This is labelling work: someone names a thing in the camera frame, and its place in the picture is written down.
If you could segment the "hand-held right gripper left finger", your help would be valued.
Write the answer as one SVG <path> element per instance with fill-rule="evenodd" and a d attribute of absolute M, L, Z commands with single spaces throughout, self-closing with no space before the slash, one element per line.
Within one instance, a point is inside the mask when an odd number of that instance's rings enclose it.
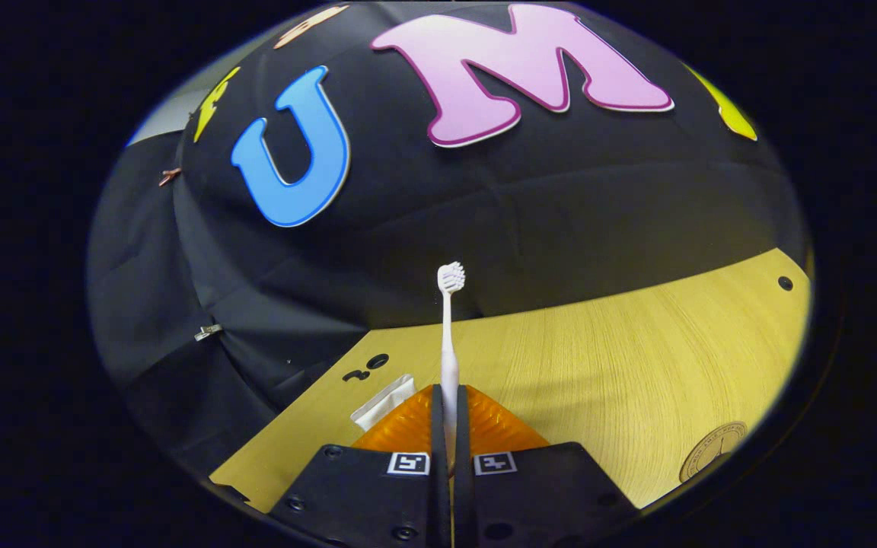
<path fill-rule="evenodd" d="M 442 389 L 426 390 L 424 451 L 325 444 L 268 516 L 330 547 L 451 547 Z"/>

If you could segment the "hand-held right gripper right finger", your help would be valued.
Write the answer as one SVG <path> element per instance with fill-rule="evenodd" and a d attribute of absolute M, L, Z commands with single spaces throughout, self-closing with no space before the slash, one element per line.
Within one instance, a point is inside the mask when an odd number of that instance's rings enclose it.
<path fill-rule="evenodd" d="M 474 390 L 458 388 L 456 547 L 592 547 L 643 513 L 579 444 L 478 451 Z"/>

